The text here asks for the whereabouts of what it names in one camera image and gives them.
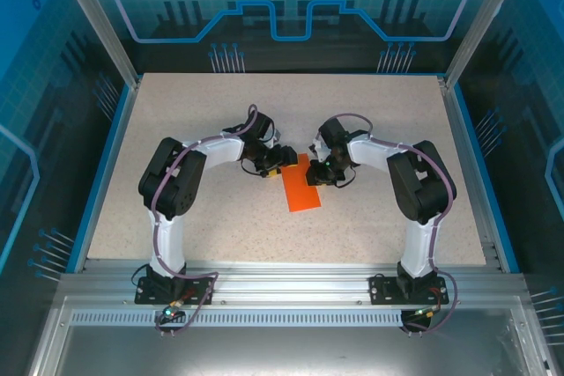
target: blue edge trim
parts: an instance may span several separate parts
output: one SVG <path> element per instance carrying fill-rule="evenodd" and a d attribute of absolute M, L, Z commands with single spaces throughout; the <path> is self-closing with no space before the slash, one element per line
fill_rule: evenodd
<path fill-rule="evenodd" d="M 437 73 L 420 73 L 420 74 L 410 74 L 410 75 L 435 75 L 437 77 L 442 77 L 444 74 L 437 74 Z M 482 156 L 482 152 L 479 148 L 478 139 L 476 138 L 476 133 L 474 132 L 474 128 L 471 124 L 470 114 L 468 113 L 468 108 L 466 107 L 466 103 L 464 101 L 464 97 L 462 94 L 462 90 L 458 84 L 455 85 L 455 95 L 456 100 L 458 101 L 458 105 L 460 106 L 460 110 L 462 112 L 462 116 L 464 119 L 464 126 L 468 131 L 468 135 L 471 141 L 471 147 L 476 157 L 476 161 L 478 162 L 478 169 L 480 176 L 482 177 L 482 181 L 484 182 L 484 186 L 486 188 L 486 195 L 487 199 L 490 203 L 493 213 L 493 219 L 495 224 L 497 225 L 498 232 L 500 234 L 501 246 L 503 248 L 503 253 L 508 262 L 509 271 L 511 273 L 519 273 L 519 266 L 517 265 L 517 260 L 515 258 L 515 253 L 513 252 L 513 247 L 511 246 L 511 241 L 509 240 L 509 235 L 507 228 L 505 227 L 505 223 L 503 222 L 503 217 L 501 216 L 500 205 L 497 203 L 497 199 L 495 198 L 494 187 L 492 186 L 492 181 L 490 180 L 489 174 L 486 169 L 486 162 L 484 157 Z M 116 140 L 117 129 L 122 119 L 123 110 L 125 105 L 127 104 L 127 100 L 130 96 L 129 87 L 126 85 L 123 88 L 123 93 L 120 98 L 120 102 L 117 105 L 117 110 L 115 111 L 115 118 L 112 122 L 112 126 L 108 133 L 108 140 L 106 141 L 106 145 L 104 146 L 104 151 L 102 152 L 102 156 L 100 158 L 100 164 L 98 166 L 98 170 L 96 172 L 96 176 L 94 177 L 93 187 L 90 191 L 90 195 L 88 196 L 88 202 L 86 203 L 85 212 L 83 214 L 82 220 L 80 222 L 80 227 L 78 228 L 77 238 L 74 243 L 74 248 L 72 248 L 72 252 L 70 254 L 69 263 L 67 265 L 67 272 L 73 273 L 74 269 L 78 265 L 78 258 L 80 256 L 80 252 L 83 248 L 83 244 L 85 242 L 86 237 L 86 230 L 90 224 L 90 220 L 93 217 L 94 207 L 96 206 L 96 199 L 101 194 L 101 183 L 102 177 L 107 170 L 108 166 L 114 166 L 115 163 L 108 163 L 109 162 L 109 154 L 112 150 L 114 143 L 120 143 L 122 140 Z"/>
<path fill-rule="evenodd" d="M 70 252 L 70 258 L 66 268 L 67 273 L 75 273 L 75 269 L 77 269 L 77 266 L 79 264 L 80 268 L 82 268 L 82 266 L 84 265 L 84 263 L 78 263 L 78 260 L 83 247 L 85 247 L 84 243 L 86 241 L 86 233 L 88 231 L 88 226 L 90 225 L 91 219 L 94 217 L 94 215 L 98 215 L 100 213 L 100 210 L 98 210 L 97 212 L 95 211 L 97 207 L 101 209 L 101 202 L 97 200 L 99 199 L 99 196 L 104 197 L 106 195 L 105 192 L 101 192 L 102 179 L 106 172 L 112 172 L 114 169 L 115 161 L 113 161 L 113 163 L 109 163 L 110 152 L 112 151 L 115 143 L 121 144 L 122 142 L 122 139 L 116 138 L 117 130 L 120 125 L 120 121 L 122 120 L 123 111 L 125 110 L 125 105 L 127 105 L 130 95 L 131 90 L 127 85 L 125 85 L 122 90 L 122 95 L 120 96 L 120 101 L 118 102 L 117 108 L 115 110 L 114 120 L 112 121 L 112 125 L 109 129 L 108 138 L 106 139 L 106 144 L 104 145 L 104 150 L 100 157 L 100 163 L 98 164 L 98 170 L 96 171 L 96 175 L 94 176 L 92 189 L 90 190 L 90 195 L 88 196 L 88 201 L 86 202 L 85 211 L 82 215 L 82 219 L 80 220 L 77 238 L 75 239 L 74 246 L 72 248 L 72 251 Z"/>

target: work surface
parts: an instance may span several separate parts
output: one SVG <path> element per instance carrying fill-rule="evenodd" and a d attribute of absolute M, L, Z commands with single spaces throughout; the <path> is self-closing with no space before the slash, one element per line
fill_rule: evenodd
<path fill-rule="evenodd" d="M 432 141 L 458 198 L 442 224 L 439 264 L 485 264 L 436 77 L 145 74 L 104 201 L 89 258 L 149 259 L 151 227 L 137 184 L 162 138 L 195 141 L 246 121 L 256 103 L 298 153 L 334 114 L 364 114 L 381 139 Z M 345 128 L 365 122 L 343 119 Z M 405 218 L 390 177 L 357 168 L 347 188 L 319 187 L 322 207 L 290 213 L 281 177 L 245 174 L 239 163 L 204 173 L 184 217 L 187 259 L 236 262 L 393 263 Z"/>

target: red-orange rectangular object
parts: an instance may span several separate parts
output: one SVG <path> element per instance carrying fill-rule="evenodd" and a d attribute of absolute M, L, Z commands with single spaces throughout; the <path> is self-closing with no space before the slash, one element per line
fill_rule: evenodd
<path fill-rule="evenodd" d="M 308 154 L 298 155 L 298 165 L 281 168 L 284 190 L 290 211 L 301 211 L 321 207 L 321 201 L 316 187 L 310 187 L 306 182 L 306 172 L 309 169 Z"/>

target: purple cable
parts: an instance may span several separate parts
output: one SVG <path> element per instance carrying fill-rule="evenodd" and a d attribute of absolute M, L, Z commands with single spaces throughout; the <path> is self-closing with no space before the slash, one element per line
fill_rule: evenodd
<path fill-rule="evenodd" d="M 198 147 L 198 145 L 203 144 L 203 143 L 208 143 L 208 142 L 214 141 L 214 140 L 221 140 L 221 139 L 224 139 L 224 138 L 235 138 L 237 136 L 240 136 L 241 134 L 244 134 L 245 132 L 247 132 L 253 126 L 253 124 L 256 121 L 256 117 L 258 115 L 258 107 L 256 107 L 255 104 L 252 104 L 252 105 L 249 106 L 248 115 L 250 115 L 253 112 L 254 112 L 254 114 L 253 114 L 251 121 L 243 129 L 241 129 L 237 132 L 234 132 L 233 134 L 219 135 L 219 136 L 208 136 L 206 138 L 201 139 L 198 142 L 195 142 L 195 143 L 189 145 L 184 150 L 182 150 L 180 152 L 180 154 L 174 160 L 173 164 L 169 167 L 167 173 L 165 174 L 165 177 L 160 182 L 157 190 L 155 191 L 155 195 L 152 198 L 151 212 L 152 212 L 152 214 L 154 215 L 154 218 L 155 218 L 155 226 L 154 226 L 154 229 L 152 231 L 152 247 L 155 251 L 155 256 L 157 257 L 157 261 L 159 262 L 160 266 L 162 266 L 162 268 L 166 272 L 168 272 L 169 274 L 176 276 L 176 277 L 179 277 L 181 279 L 188 279 L 188 280 L 193 281 L 193 280 L 197 280 L 197 279 L 204 279 L 206 277 L 212 277 L 213 278 L 210 286 L 208 286 L 208 288 L 205 290 L 205 294 L 203 295 L 202 299 L 200 300 L 199 304 L 197 305 L 196 311 L 190 316 L 189 320 L 186 322 L 186 324 L 184 326 L 177 329 L 176 331 L 171 331 L 172 335 L 174 335 L 174 332 L 176 332 L 176 333 L 182 332 L 183 330 L 187 329 L 192 324 L 192 322 L 196 318 L 197 314 L 200 312 L 202 306 L 204 305 L 204 302 L 210 297 L 210 294 L 213 291 L 213 287 L 215 286 L 215 283 L 218 280 L 219 273 L 218 272 L 210 272 L 210 273 L 204 273 L 202 275 L 190 276 L 190 275 L 183 275 L 182 273 L 174 272 L 172 269 L 170 269 L 167 266 L 167 264 L 162 260 L 162 257 L 160 256 L 160 251 L 159 251 L 160 215 L 157 212 L 157 201 L 159 200 L 159 197 L 162 193 L 162 190 L 167 185 L 168 180 L 170 180 L 170 177 L 172 176 L 172 174 L 174 173 L 174 171 L 176 170 L 178 165 L 180 165 L 180 163 L 182 162 L 184 157 L 189 153 L 189 151 L 194 150 L 195 148 Z M 162 331 L 158 321 L 155 324 L 155 328 L 161 334 L 164 333 Z"/>
<path fill-rule="evenodd" d="M 418 156 L 420 156 L 439 175 L 439 178 L 441 178 L 442 183 L 444 184 L 445 188 L 447 189 L 447 195 L 448 195 L 449 201 L 447 203 L 446 209 L 441 213 L 441 215 L 439 215 L 439 217 L 433 223 L 433 229 L 431 231 L 431 242 L 429 243 L 428 260 L 429 260 L 429 265 L 431 266 L 431 269 L 434 272 L 436 272 L 439 275 L 446 276 L 452 282 L 452 286 L 454 288 L 454 298 L 453 298 L 453 302 L 452 302 L 452 307 L 450 308 L 449 312 L 444 317 L 444 319 L 430 329 L 427 329 L 426 327 L 424 327 L 422 325 L 418 325 L 417 323 L 408 323 L 408 325 L 411 325 L 415 328 L 424 329 L 426 334 L 432 334 L 433 332 L 438 330 L 442 325 L 444 325 L 444 323 L 448 319 L 450 319 L 450 317 L 452 316 L 452 314 L 454 313 L 454 311 L 456 309 L 456 304 L 458 303 L 458 285 L 456 284 L 456 279 L 452 275 L 450 275 L 449 272 L 445 272 L 444 270 L 439 270 L 439 268 L 437 268 L 436 265 L 434 264 L 434 258 L 433 258 L 433 256 L 434 256 L 434 245 L 435 245 L 436 239 L 437 239 L 437 231 L 439 230 L 439 223 L 450 212 L 450 209 L 452 209 L 452 203 L 454 202 L 454 193 L 453 193 L 452 187 L 450 186 L 449 179 L 447 178 L 447 175 L 441 170 L 441 168 L 434 162 L 434 160 L 429 158 L 423 151 L 418 150 L 411 145 L 401 144 L 401 143 L 391 143 L 389 141 L 383 141 L 383 140 L 379 140 L 377 138 L 374 138 L 372 136 L 372 128 L 374 127 L 374 125 L 372 124 L 372 122 L 366 116 L 362 116 L 361 114 L 344 113 L 344 114 L 336 114 L 335 116 L 332 116 L 328 120 L 333 119 L 333 118 L 340 118 L 342 116 L 351 116 L 351 117 L 354 117 L 354 118 L 360 118 L 361 120 L 365 121 L 370 127 L 369 130 L 368 130 L 368 139 L 372 143 L 383 145 L 383 146 L 386 146 L 386 147 L 405 149 L 405 150 L 411 151 L 411 152 L 417 154 Z M 315 139 L 319 139 L 320 134 L 321 133 L 318 132 L 317 136 L 315 136 Z M 408 331 L 405 328 L 402 328 L 402 330 L 407 334 L 411 333 L 410 331 Z"/>

